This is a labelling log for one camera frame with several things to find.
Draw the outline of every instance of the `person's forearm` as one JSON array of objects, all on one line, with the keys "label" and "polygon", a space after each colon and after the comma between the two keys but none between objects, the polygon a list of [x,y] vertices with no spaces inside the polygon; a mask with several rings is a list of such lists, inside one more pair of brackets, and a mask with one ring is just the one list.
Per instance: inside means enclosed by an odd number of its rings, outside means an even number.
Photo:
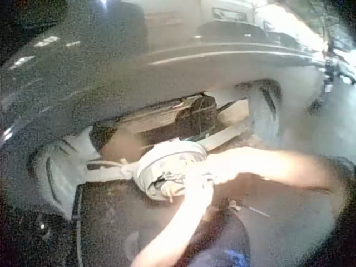
[{"label": "person's forearm", "polygon": [[183,202],[168,226],[138,254],[132,267],[173,266],[193,236],[202,212]]},{"label": "person's forearm", "polygon": [[340,181],[321,158],[288,151],[252,149],[246,172],[290,186],[334,190]]}]

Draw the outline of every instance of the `person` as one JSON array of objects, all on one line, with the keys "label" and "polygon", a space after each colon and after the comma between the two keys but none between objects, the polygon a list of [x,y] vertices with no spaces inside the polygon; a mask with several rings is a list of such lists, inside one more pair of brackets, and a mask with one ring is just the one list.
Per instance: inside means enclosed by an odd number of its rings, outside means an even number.
[{"label": "person", "polygon": [[[215,184],[228,182],[240,173],[252,173],[266,180],[332,194],[332,199],[335,200],[332,201],[334,214],[338,216],[336,226],[325,243],[309,255],[304,265],[355,266],[353,252],[356,246],[353,237],[356,235],[351,227],[356,220],[356,201],[352,198],[355,166],[347,159],[243,147],[209,155],[206,161],[195,167],[193,173],[196,177],[202,177],[198,173],[213,174]],[[199,179],[192,180],[195,182],[187,185],[185,199],[178,212],[168,226],[137,255],[132,262],[133,267],[175,266],[179,263],[203,214],[211,204],[213,195],[212,187],[202,186]],[[237,216],[235,221],[231,218],[233,217],[229,216],[226,227],[213,228],[223,240],[217,238],[212,245],[198,252],[185,265],[249,266],[249,242],[245,229],[236,219]]]}]

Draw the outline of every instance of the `pavement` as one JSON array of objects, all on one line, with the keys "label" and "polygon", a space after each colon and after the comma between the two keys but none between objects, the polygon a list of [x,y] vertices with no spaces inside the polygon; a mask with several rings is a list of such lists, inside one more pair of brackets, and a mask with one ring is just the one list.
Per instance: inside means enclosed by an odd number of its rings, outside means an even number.
[{"label": "pavement", "polygon": [[[297,150],[327,156],[345,156],[356,162],[356,88],[335,81],[325,107],[316,114],[305,112],[317,92],[308,97],[295,96],[303,91],[293,91],[287,96],[289,115],[284,121],[281,149]],[[230,107],[226,113],[239,109],[244,116],[246,102]],[[246,145],[237,138],[229,145]],[[334,216],[329,196],[318,192],[301,191],[255,177],[243,189],[229,192],[239,198],[244,195],[250,205],[270,218],[248,209],[239,212],[251,243],[252,266],[294,266],[311,253],[331,231]],[[82,205],[81,248],[84,266],[128,266],[125,240],[136,232],[145,231],[148,242],[159,233],[179,207],[148,200],[134,184],[109,182],[86,185]]]}]

